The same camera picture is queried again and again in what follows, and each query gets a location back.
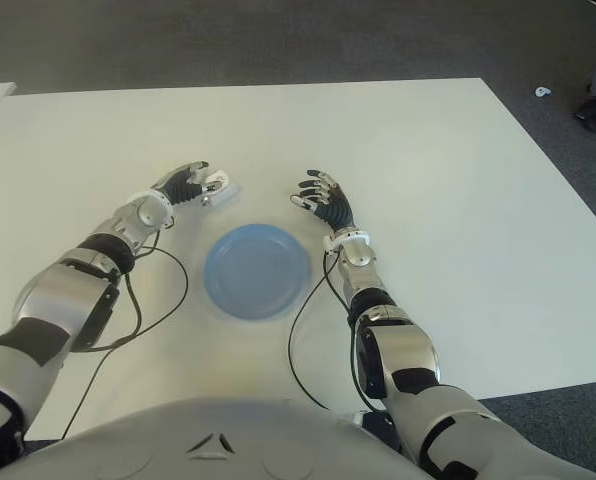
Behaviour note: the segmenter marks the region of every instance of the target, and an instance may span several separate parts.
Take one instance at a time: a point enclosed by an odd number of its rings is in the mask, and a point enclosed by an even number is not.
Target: wire
[[[296,324],[298,323],[298,319],[300,318],[300,315],[302,314],[303,310],[305,309],[305,307],[309,303],[309,300],[311,300],[311,297],[314,296],[314,293],[316,293],[316,291],[318,290],[318,288],[320,288],[320,285],[322,285],[322,283],[327,278],[327,274],[331,273],[331,271],[336,266],[336,263],[338,263],[338,257],[336,257],[336,260],[334,261],[334,263],[331,265],[331,267],[329,267],[329,271],[327,271],[327,269],[326,269],[326,266],[327,266],[327,253],[326,252],[323,255],[322,262],[323,262],[323,266],[325,267],[325,274],[318,281],[318,283],[316,283],[316,285],[314,285],[314,288],[311,289],[311,292],[309,292],[309,295],[307,295],[307,298],[305,298],[305,301],[302,302],[302,305],[300,307],[300,310],[298,310],[298,313],[294,317],[294,321],[291,324],[291,330],[289,330],[289,339],[287,340],[287,359],[289,360],[289,368],[291,368],[291,374],[293,375],[294,380],[296,380],[296,383],[302,389],[302,391],[305,393],[305,395],[307,395],[311,399],[311,401],[314,402],[319,407],[322,407],[325,410],[329,410],[325,405],[323,405],[318,400],[316,400],[316,398],[309,392],[309,390],[307,390],[307,388],[300,381],[300,379],[298,378],[298,374],[296,373],[296,369],[294,367],[293,356],[292,356],[292,353],[291,353],[292,339],[293,339],[293,336],[294,336],[294,330],[296,329]]]
[[[334,294],[334,296],[338,299],[338,301],[340,302],[340,304],[342,305],[342,307],[345,309],[345,311],[347,312],[347,314],[349,314],[349,307],[347,306],[347,304],[343,300],[342,296],[338,293],[338,291],[336,290],[336,288],[331,283],[331,280],[329,279],[329,274],[331,273],[331,269],[329,271],[327,271],[327,260],[326,260],[326,257],[322,259],[322,272],[323,272],[323,275],[325,277],[325,280],[327,281],[327,285],[329,285],[329,288],[331,289],[331,293]],[[355,346],[356,346],[356,330],[353,327],[351,328],[351,338],[350,338],[350,340],[351,340],[351,344],[349,346],[349,365],[350,365],[350,368],[351,368],[351,378],[354,381],[354,387],[356,388],[356,392],[358,392],[358,396],[363,401],[363,403],[367,406],[367,408],[369,408],[369,410],[371,410],[372,412],[379,412],[380,410],[378,410],[376,407],[374,407],[369,402],[369,400],[365,396],[364,392],[360,388],[360,383],[358,382],[358,375],[356,373],[356,363],[355,363],[355,355],[354,355],[354,353],[355,353]]]
[[[336,262],[338,262],[339,258],[340,258],[340,253],[338,253],[338,256],[336,257]],[[345,303],[343,298],[338,293],[338,290],[336,290],[334,288],[333,284],[331,283],[331,280],[329,279],[329,274],[331,273],[332,269],[333,269],[333,265],[332,265],[331,269],[329,271],[327,271],[327,254],[325,253],[325,256],[322,258],[322,274],[324,275],[325,280],[327,281],[327,285],[329,285],[329,288],[331,289],[331,293],[333,293],[336,296],[336,298],[342,305],[342,308],[344,308],[345,312],[347,312],[347,314],[349,314],[349,307],[347,306],[347,304]]]
[[[174,262],[176,262],[178,264],[178,266],[180,267],[180,270],[182,271],[184,277],[185,277],[185,289],[184,292],[182,294],[182,296],[180,297],[180,300],[178,301],[178,303],[176,303],[176,305],[169,310],[165,315],[163,315],[162,317],[160,317],[156,322],[154,322],[153,324],[151,324],[150,326],[148,326],[147,328],[145,328],[143,331],[141,332],[136,332],[132,338],[130,338],[129,340],[113,346],[116,342],[112,343],[111,345],[108,345],[106,348],[108,348],[107,353],[100,359],[100,362],[98,362],[98,366],[96,367],[96,369],[94,370],[94,373],[91,376],[91,379],[89,380],[89,384],[87,385],[87,388],[85,389],[85,392],[83,393],[82,397],[80,398],[80,401],[78,402],[78,406],[76,407],[76,410],[74,411],[73,415],[71,416],[71,419],[69,420],[69,423],[67,424],[67,427],[65,427],[65,431],[63,432],[62,436],[60,437],[60,440],[64,440],[65,437],[67,436],[67,433],[69,433],[69,429],[71,428],[71,426],[74,423],[74,420],[76,420],[76,417],[78,416],[78,413],[80,412],[80,409],[82,408],[83,404],[85,403],[85,399],[87,398],[87,395],[89,394],[89,391],[91,390],[91,387],[94,384],[94,381],[96,380],[96,377],[98,375],[98,372],[100,372],[100,369],[102,368],[103,364],[105,363],[105,360],[107,360],[109,358],[109,356],[115,352],[118,348],[122,347],[123,345],[126,345],[132,341],[134,341],[136,338],[141,337],[142,335],[144,335],[145,333],[149,332],[150,330],[152,330],[153,328],[157,327],[158,325],[160,325],[162,322],[164,322],[167,318],[169,318],[171,315],[174,314],[174,312],[176,310],[178,310],[178,308],[180,308],[180,306],[182,305],[182,303],[185,301],[185,298],[187,298],[187,294],[189,293],[189,275],[187,274],[187,270],[185,269],[184,265],[182,264],[182,262],[180,260],[178,260],[178,258],[176,258],[173,254],[169,253],[166,250],[163,250],[161,248],[156,247],[156,243],[158,241],[158,237],[156,237],[156,240],[154,242],[154,245],[152,247],[150,247],[149,252],[142,254],[142,255],[138,255],[136,258],[143,258],[147,255],[150,255],[151,253],[153,253],[154,251],[156,252],[160,252],[163,253],[165,255],[167,255],[169,258],[171,258]],[[140,312],[140,305],[138,304],[138,301],[136,300],[134,303],[134,307],[136,308],[136,315],[139,314]]]
[[[154,238],[154,243],[151,247],[143,247],[148,248],[149,251],[146,253],[141,253],[137,255],[135,260],[139,260],[141,258],[145,258],[157,250],[158,241],[160,240],[160,230],[156,232],[156,237]],[[94,352],[106,352],[107,350],[113,350],[114,348],[118,348],[121,345],[124,345],[127,342],[130,342],[138,335],[140,331],[140,327],[142,326],[142,310],[140,309],[140,304],[138,303],[138,299],[136,298],[136,294],[134,293],[134,287],[131,284],[131,277],[129,273],[125,274],[125,287],[127,288],[127,293],[129,294],[129,298],[131,299],[131,303],[134,306],[134,310],[136,311],[136,325],[134,326],[134,330],[129,334],[121,337],[117,340],[114,340],[111,344],[105,345],[103,347],[90,347],[81,350],[82,353],[94,353]]]

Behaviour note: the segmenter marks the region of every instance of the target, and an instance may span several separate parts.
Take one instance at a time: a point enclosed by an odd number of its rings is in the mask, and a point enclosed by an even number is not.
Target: gray carpet
[[[0,0],[18,93],[482,77],[596,214],[596,135],[571,116],[595,62],[585,0]],[[596,384],[486,403],[596,471]]]

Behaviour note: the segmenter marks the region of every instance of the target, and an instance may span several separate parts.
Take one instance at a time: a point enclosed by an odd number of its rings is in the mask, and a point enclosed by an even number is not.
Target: small white object
[[[547,87],[538,87],[536,89],[536,96],[538,98],[546,97],[547,95],[551,95],[551,90],[549,90]]]
[[[362,238],[365,241],[365,244],[369,245],[369,234],[363,230],[347,232],[343,235],[338,235],[336,238],[332,238],[330,235],[327,235],[325,238],[323,238],[325,252],[327,252],[327,255],[333,255],[340,249],[341,245],[357,238]]]
[[[204,181],[205,183],[219,181],[222,184],[222,187],[215,192],[205,193],[202,201],[203,206],[217,207],[238,194],[240,191],[240,186],[232,181],[224,170],[218,170],[217,172],[208,175]]]

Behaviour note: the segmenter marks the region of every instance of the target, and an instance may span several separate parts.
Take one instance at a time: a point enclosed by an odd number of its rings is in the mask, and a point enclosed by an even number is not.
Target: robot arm
[[[391,415],[403,455],[442,479],[596,479],[596,474],[535,447],[463,390],[439,383],[427,334],[390,297],[376,271],[369,235],[356,228],[349,202],[327,174],[291,201],[332,227],[325,250],[339,252],[339,270],[356,332],[359,382]]]
[[[184,165],[136,194],[78,247],[21,292],[13,326],[0,335],[0,467],[22,454],[22,437],[67,354],[91,347],[147,238],[173,225],[173,206],[220,187],[203,184],[206,162]]]

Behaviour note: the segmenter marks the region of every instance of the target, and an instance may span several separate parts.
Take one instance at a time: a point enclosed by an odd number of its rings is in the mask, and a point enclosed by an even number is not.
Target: blue plate
[[[205,261],[205,289],[225,312],[247,320],[289,307],[309,279],[309,257],[298,241],[272,225],[227,233]]]

